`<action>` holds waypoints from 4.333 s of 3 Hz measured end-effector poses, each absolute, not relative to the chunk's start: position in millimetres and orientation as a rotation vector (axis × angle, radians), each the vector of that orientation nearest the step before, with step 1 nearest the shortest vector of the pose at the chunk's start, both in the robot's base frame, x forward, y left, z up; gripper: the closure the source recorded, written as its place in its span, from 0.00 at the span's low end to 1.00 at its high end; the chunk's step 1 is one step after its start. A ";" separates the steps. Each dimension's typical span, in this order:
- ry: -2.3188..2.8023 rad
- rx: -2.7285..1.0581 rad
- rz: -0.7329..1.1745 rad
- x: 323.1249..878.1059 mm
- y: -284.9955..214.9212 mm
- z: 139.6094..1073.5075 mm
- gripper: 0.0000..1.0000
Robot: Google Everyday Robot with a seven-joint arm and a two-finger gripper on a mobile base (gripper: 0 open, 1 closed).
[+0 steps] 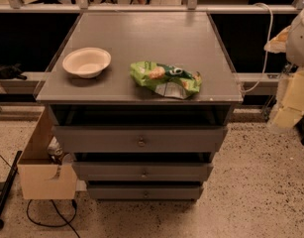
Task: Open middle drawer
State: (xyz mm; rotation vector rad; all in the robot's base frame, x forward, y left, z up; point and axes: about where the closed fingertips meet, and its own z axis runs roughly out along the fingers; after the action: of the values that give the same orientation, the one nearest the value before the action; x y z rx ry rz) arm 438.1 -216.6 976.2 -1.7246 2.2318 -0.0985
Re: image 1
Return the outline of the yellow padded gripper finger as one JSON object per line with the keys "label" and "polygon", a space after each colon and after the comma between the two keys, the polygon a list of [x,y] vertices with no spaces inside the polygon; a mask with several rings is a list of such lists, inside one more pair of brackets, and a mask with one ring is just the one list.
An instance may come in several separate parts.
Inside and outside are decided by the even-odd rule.
{"label": "yellow padded gripper finger", "polygon": [[275,99],[268,129],[273,133],[284,133],[291,130],[304,116],[304,67],[280,78]]}
{"label": "yellow padded gripper finger", "polygon": [[291,29],[290,26],[287,26],[282,31],[280,31],[274,38],[268,41],[264,45],[264,50],[269,53],[285,53],[286,52],[286,41],[288,38],[289,30]]}

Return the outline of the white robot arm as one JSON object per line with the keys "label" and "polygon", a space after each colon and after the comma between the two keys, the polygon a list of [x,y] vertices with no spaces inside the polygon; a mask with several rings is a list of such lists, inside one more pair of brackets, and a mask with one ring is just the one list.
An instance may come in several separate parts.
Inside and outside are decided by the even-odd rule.
{"label": "white robot arm", "polygon": [[285,53],[297,70],[283,75],[277,86],[276,103],[272,108],[268,128],[274,133],[292,129],[304,116],[304,8],[292,23],[268,41],[267,52]]}

